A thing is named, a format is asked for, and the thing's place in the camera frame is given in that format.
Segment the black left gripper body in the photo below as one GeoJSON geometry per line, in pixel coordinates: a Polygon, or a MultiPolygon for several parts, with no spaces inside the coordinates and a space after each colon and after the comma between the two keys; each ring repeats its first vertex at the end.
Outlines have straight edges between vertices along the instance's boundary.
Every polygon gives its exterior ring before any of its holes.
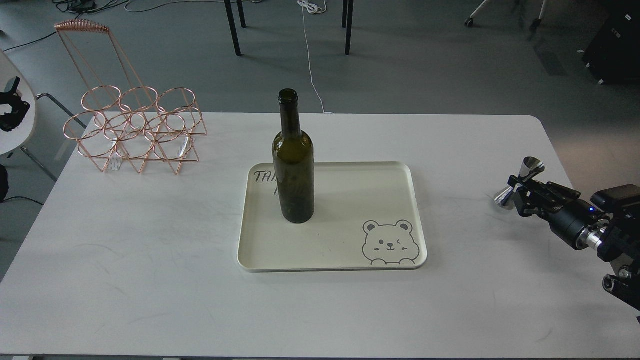
{"type": "Polygon", "coordinates": [[[18,128],[31,108],[30,103],[18,94],[20,82],[21,78],[15,76],[7,82],[6,91],[0,94],[0,104],[10,107],[9,112],[2,112],[0,116],[0,129],[3,132],[13,132],[18,128]]]}

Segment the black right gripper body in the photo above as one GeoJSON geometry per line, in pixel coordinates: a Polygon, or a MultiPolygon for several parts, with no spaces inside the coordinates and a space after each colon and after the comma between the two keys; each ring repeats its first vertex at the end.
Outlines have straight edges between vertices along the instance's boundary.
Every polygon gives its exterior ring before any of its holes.
{"type": "Polygon", "coordinates": [[[565,203],[555,213],[546,212],[542,219],[547,221],[553,234],[577,251],[588,248],[589,235],[610,222],[605,212],[581,199],[565,203]]]}

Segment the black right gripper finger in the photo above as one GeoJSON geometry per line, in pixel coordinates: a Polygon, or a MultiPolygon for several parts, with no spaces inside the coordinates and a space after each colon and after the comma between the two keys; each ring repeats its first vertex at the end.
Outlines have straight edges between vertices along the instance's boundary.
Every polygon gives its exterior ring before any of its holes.
{"type": "Polygon", "coordinates": [[[536,201],[574,201],[581,192],[555,182],[532,180],[532,198],[536,201]]]}
{"type": "MultiPolygon", "coordinates": [[[[510,175],[507,184],[514,185],[516,175],[510,175]]],[[[549,204],[550,200],[535,200],[532,198],[533,184],[530,179],[526,181],[522,187],[516,191],[515,194],[515,209],[521,217],[532,217],[533,215],[539,218],[549,218],[551,215],[549,204]]]]}

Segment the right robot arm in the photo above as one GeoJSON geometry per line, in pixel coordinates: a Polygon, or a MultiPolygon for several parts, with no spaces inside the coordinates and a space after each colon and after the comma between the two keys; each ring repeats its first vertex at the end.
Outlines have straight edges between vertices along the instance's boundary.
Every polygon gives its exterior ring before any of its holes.
{"type": "Polygon", "coordinates": [[[521,217],[537,216],[546,221],[551,232],[576,251],[594,250],[614,271],[604,276],[603,289],[638,309],[639,187],[627,184],[604,189],[590,202],[580,197],[580,192],[554,182],[512,175],[494,203],[506,210],[514,208],[521,217]]]}

